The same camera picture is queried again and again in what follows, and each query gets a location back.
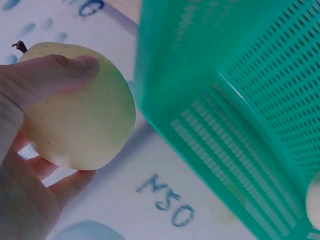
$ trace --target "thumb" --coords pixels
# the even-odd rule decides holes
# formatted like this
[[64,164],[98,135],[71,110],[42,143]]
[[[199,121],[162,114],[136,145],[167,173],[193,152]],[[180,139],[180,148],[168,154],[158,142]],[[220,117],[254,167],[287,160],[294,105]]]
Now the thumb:
[[51,54],[0,66],[0,95],[25,110],[32,104],[94,80],[99,61],[92,56],[74,59]]

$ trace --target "apple stem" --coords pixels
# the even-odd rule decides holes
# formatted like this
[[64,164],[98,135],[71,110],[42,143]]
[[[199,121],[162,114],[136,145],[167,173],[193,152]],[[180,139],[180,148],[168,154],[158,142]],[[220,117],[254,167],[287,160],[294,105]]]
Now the apple stem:
[[23,54],[26,53],[26,51],[28,51],[25,43],[23,41],[18,41],[17,43],[15,44],[12,44],[11,46],[12,48],[15,47],[16,49],[18,49],[20,52],[22,52]]

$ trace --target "teal plastic basket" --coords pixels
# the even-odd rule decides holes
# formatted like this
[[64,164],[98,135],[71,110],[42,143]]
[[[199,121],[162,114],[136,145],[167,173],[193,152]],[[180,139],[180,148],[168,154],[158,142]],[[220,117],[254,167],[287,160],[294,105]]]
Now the teal plastic basket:
[[144,0],[145,118],[260,240],[313,240],[320,1]]

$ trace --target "white table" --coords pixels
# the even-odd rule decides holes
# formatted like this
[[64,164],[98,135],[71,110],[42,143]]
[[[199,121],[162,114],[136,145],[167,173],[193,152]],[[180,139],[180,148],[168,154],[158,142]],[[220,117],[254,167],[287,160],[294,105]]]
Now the white table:
[[[98,10],[99,1],[84,5],[86,2],[29,0],[0,10],[0,31],[5,33],[0,37],[0,64],[10,63],[14,56],[21,55],[10,48],[20,35],[27,46],[65,41],[92,48],[108,57],[132,81],[137,26],[108,5]],[[32,157],[35,153],[26,148],[22,154]],[[72,172],[60,168],[44,183],[50,185]],[[97,171],[93,183],[66,209],[49,239],[255,238],[224,210],[223,204],[138,111],[134,133],[125,147]]]

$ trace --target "human hand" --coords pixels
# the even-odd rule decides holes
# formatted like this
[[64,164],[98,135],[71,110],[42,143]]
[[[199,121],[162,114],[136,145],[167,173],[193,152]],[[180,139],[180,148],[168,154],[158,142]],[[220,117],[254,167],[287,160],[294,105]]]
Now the human hand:
[[44,240],[64,207],[81,193],[95,171],[77,171],[45,187],[56,168],[40,156],[24,160],[27,145],[20,127],[29,106],[89,84],[99,70],[90,56],[48,55],[0,65],[0,238]]

